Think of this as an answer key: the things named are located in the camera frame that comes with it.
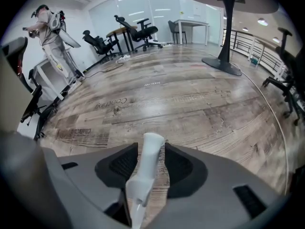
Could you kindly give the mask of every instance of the table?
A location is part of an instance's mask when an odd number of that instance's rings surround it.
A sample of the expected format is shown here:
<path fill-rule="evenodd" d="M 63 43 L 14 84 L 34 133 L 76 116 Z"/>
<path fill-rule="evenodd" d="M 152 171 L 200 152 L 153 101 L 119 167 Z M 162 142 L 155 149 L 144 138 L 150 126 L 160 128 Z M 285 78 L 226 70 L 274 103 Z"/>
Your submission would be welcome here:
<path fill-rule="evenodd" d="M 180 45 L 182 45 L 182 26 L 190 26 L 192 28 L 192 36 L 191 36 L 192 41 L 193 41 L 193 27 L 205 26 L 205 45 L 206 46 L 208 45 L 208 31 L 209 31 L 208 23 L 200 22 L 200 21 L 183 20 L 183 19 L 178 19 L 174 21 L 174 23 L 175 24 L 178 23 Z"/>
<path fill-rule="evenodd" d="M 202 62 L 218 70 L 234 75 L 242 75 L 241 71 L 230 64 L 230 37 L 232 30 L 233 8 L 249 13 L 274 13 L 278 10 L 278 2 L 274 0 L 195 0 L 212 6 L 225 8 L 227 16 L 226 36 L 223 48 L 217 58 L 204 57 Z"/>
<path fill-rule="evenodd" d="M 114 36 L 115 40 L 118 40 L 117 35 L 123 34 L 124 40 L 125 40 L 125 43 L 126 43 L 126 46 L 127 46 L 127 50 L 128 50 L 128 52 L 130 52 L 130 48 L 129 48 L 129 45 L 128 45 L 128 42 L 127 42 L 125 32 L 127 33 L 128 40 L 129 40 L 129 43 L 130 43 L 130 47 L 132 48 L 132 51 L 134 51 L 133 44 L 132 44 L 132 39 L 131 39 L 131 36 L 130 36 L 130 32 L 126 27 L 121 27 L 121 28 L 118 28 L 114 31 L 111 31 L 106 35 L 106 37 L 109 37 L 109 39 L 112 41 L 111 37 Z M 120 53 L 123 54 L 119 43 L 118 43 L 118 48 L 119 48 Z"/>
<path fill-rule="evenodd" d="M 70 57 L 71 61 L 73 62 L 73 64 L 75 65 L 75 67 L 82 73 L 82 75 L 84 76 L 83 72 L 78 68 L 77 64 L 75 63 L 75 61 L 73 60 L 73 57 L 70 53 L 70 48 L 66 50 L 68 56 Z M 43 60 L 41 60 L 37 65 L 35 65 L 33 67 L 34 69 L 34 78 L 36 77 L 37 73 L 39 73 L 39 75 L 42 77 L 42 79 L 44 80 L 44 82 L 48 85 L 48 87 L 50 87 L 53 92 L 55 93 L 55 95 L 60 99 L 63 100 L 63 96 L 60 93 L 60 91 L 58 91 L 55 86 L 52 84 L 52 82 L 49 80 L 49 78 L 47 77 L 47 75 L 45 74 L 45 72 L 43 71 L 42 67 L 44 65 L 46 65 L 49 61 L 48 58 L 45 58 Z"/>

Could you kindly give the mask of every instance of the person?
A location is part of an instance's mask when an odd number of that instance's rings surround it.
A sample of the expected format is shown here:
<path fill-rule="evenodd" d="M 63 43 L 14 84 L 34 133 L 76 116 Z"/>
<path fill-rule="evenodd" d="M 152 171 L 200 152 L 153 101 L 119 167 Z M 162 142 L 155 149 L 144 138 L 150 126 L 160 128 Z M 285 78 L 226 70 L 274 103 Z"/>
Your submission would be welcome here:
<path fill-rule="evenodd" d="M 30 34 L 34 34 L 33 37 L 35 37 L 35 35 L 39 36 L 42 50 L 45 52 L 55 71 L 63 76 L 70 86 L 68 91 L 70 94 L 81 85 L 81 82 L 76 78 L 78 75 L 75 72 L 75 67 L 71 62 L 71 59 L 65 51 L 62 39 L 48 27 L 52 12 L 47 5 L 43 4 L 36 9 L 35 17 L 38 18 L 37 23 L 27 27 L 26 30 Z"/>

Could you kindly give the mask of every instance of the wooden floor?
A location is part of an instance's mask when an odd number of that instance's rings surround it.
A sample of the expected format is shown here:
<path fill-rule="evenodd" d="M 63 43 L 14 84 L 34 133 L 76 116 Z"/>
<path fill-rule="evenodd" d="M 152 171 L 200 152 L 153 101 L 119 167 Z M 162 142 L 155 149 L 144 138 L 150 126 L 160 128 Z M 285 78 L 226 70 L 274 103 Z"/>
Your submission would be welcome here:
<path fill-rule="evenodd" d="M 230 158 L 284 193 L 284 139 L 264 98 L 245 75 L 233 76 L 201 62 L 209 56 L 206 52 L 218 55 L 218 47 L 187 46 L 191 48 L 164 47 L 83 81 L 45 126 L 41 145 L 67 156 L 138 142 L 141 154 L 142 135 L 156 132 L 169 143 Z M 261 87 L 268 72 L 250 66 L 236 52 L 231 52 L 231 61 L 260 87 L 274 109 L 293 171 L 305 160 L 304 125 L 293 125 L 294 114 L 282 117 L 288 106 L 277 88 Z M 114 62 L 96 66 L 87 76 L 113 67 Z M 145 225 L 165 205 L 168 186 L 163 150 Z"/>

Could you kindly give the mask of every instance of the office chair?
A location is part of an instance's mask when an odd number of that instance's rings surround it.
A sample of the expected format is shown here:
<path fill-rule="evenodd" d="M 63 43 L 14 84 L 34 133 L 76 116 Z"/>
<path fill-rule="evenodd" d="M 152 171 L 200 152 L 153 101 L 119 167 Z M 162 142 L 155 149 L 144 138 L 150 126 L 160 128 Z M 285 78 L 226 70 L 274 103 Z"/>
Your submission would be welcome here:
<path fill-rule="evenodd" d="M 28 38 L 26 37 L 19 37 L 8 44 L 4 45 L 2 47 L 2 50 L 4 52 L 4 55 L 6 56 L 9 64 L 11 65 L 13 71 L 17 74 L 23 85 L 28 89 L 28 91 L 32 94 L 33 98 L 30 101 L 28 107 L 24 111 L 24 114 L 20 120 L 21 123 L 23 123 L 27 118 L 30 117 L 30 121 L 33 117 L 34 114 L 38 114 L 39 120 L 38 124 L 36 127 L 36 133 L 34 140 L 37 140 L 40 137 L 44 137 L 45 134 L 42 132 L 42 128 L 49 118 L 50 114 L 52 112 L 57 112 L 56 106 L 57 104 L 53 102 L 50 104 L 44 111 L 40 112 L 41 108 L 46 107 L 46 105 L 38 107 L 37 103 L 39 101 L 39 98 L 42 95 L 42 87 L 37 84 L 36 80 L 34 79 L 33 72 L 34 70 L 31 69 L 29 72 L 29 79 L 33 81 L 35 84 L 36 88 L 33 90 L 26 82 L 25 77 L 22 73 L 22 60 L 23 60 L 23 55 L 25 52 L 25 49 L 28 45 Z"/>
<path fill-rule="evenodd" d="M 157 40 L 153 40 L 152 38 L 152 34 L 156 33 L 158 31 L 158 28 L 155 26 L 148 27 L 148 25 L 150 25 L 151 23 L 144 25 L 144 22 L 149 19 L 144 19 L 137 22 L 137 24 L 141 24 L 141 30 L 137 31 L 134 27 L 132 27 L 129 23 L 125 21 L 124 17 L 119 17 L 117 15 L 115 15 L 114 17 L 118 23 L 120 23 L 121 25 L 125 26 L 128 29 L 130 35 L 132 36 L 132 40 L 134 42 L 139 42 L 141 40 L 144 40 L 144 44 L 134 49 L 135 52 L 137 52 L 137 49 L 141 47 L 143 47 L 144 52 L 147 50 L 149 46 L 158 45 L 159 48 L 163 47 Z"/>
<path fill-rule="evenodd" d="M 88 31 L 88 30 L 84 31 L 83 35 L 84 35 L 83 39 L 85 40 L 85 42 L 92 45 L 97 54 L 99 54 L 99 55 L 105 54 L 105 56 L 95 64 L 99 64 L 103 61 L 107 62 L 107 61 L 109 61 L 109 57 L 111 60 L 113 60 L 113 58 L 116 57 L 116 54 L 120 55 L 119 52 L 112 53 L 113 46 L 118 43 L 118 40 L 110 41 L 110 39 L 109 39 L 108 44 L 105 44 L 106 40 L 104 40 L 102 37 L 99 37 L 99 36 L 93 38 L 90 35 L 90 31 Z"/>
<path fill-rule="evenodd" d="M 179 32 L 176 31 L 177 24 L 175 24 L 172 21 L 168 21 L 168 26 L 170 27 L 170 31 L 173 34 L 173 43 L 175 43 L 175 34 L 176 34 L 176 40 L 177 40 L 177 43 L 178 43 L 178 34 L 179 34 Z M 182 31 L 182 34 L 184 34 L 184 36 L 185 36 L 185 43 L 187 44 L 185 31 Z"/>
<path fill-rule="evenodd" d="M 290 90 L 294 86 L 300 96 L 300 99 L 304 102 L 305 85 L 302 77 L 304 77 L 305 71 L 304 66 L 302 65 L 302 63 L 300 63 L 300 58 L 302 57 L 301 52 L 303 51 L 303 48 L 296 57 L 292 56 L 289 52 L 285 50 L 287 35 L 292 36 L 292 34 L 288 30 L 283 28 L 278 28 L 278 30 L 283 33 L 283 39 L 281 47 L 276 47 L 275 51 L 279 54 L 281 60 L 287 66 L 288 76 L 284 81 L 279 81 L 269 76 L 266 80 L 264 80 L 263 86 L 266 87 L 269 83 L 271 83 L 283 91 L 285 102 L 288 102 L 289 105 L 289 111 L 285 111 L 283 115 L 285 118 L 288 118 L 292 113 L 293 109 L 295 109 L 297 119 L 294 120 L 294 125 L 297 126 L 298 121 L 300 119 L 300 115 L 298 111 L 297 102 Z"/>

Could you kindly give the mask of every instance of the glass wall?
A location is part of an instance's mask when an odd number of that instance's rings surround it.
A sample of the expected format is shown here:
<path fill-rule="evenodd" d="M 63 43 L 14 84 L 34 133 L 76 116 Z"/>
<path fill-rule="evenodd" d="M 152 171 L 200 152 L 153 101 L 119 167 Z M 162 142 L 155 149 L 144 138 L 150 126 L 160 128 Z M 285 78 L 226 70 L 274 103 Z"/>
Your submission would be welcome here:
<path fill-rule="evenodd" d="M 168 21 L 175 21 L 180 17 L 179 0 L 149 0 L 154 25 L 158 28 L 157 39 L 160 42 L 171 42 Z"/>
<path fill-rule="evenodd" d="M 138 26 L 138 30 L 141 26 L 137 22 L 143 19 L 149 19 L 144 24 L 153 23 L 148 0 L 117 0 L 117 3 L 121 16 L 130 25 Z"/>
<path fill-rule="evenodd" d="M 206 22 L 209 23 L 209 42 L 218 44 L 220 37 L 220 8 L 206 5 Z"/>
<path fill-rule="evenodd" d="M 105 1 L 89 11 L 95 32 L 100 37 L 106 39 L 106 35 L 119 28 L 115 21 L 115 15 L 120 15 L 119 8 L 115 0 Z"/>
<path fill-rule="evenodd" d="M 158 28 L 156 35 L 160 42 L 173 42 L 168 21 L 183 19 L 207 22 L 208 41 L 216 44 L 219 42 L 220 8 L 194 0 L 108 0 L 91 9 L 89 14 L 96 33 L 101 37 L 120 27 L 113 17 L 117 14 L 123 16 L 131 25 L 137 25 L 138 21 L 148 18 L 145 24 L 151 23 L 150 26 Z M 183 31 L 186 31 L 188 42 L 205 42 L 205 26 L 194 27 L 193 33 L 190 27 L 184 27 Z"/>

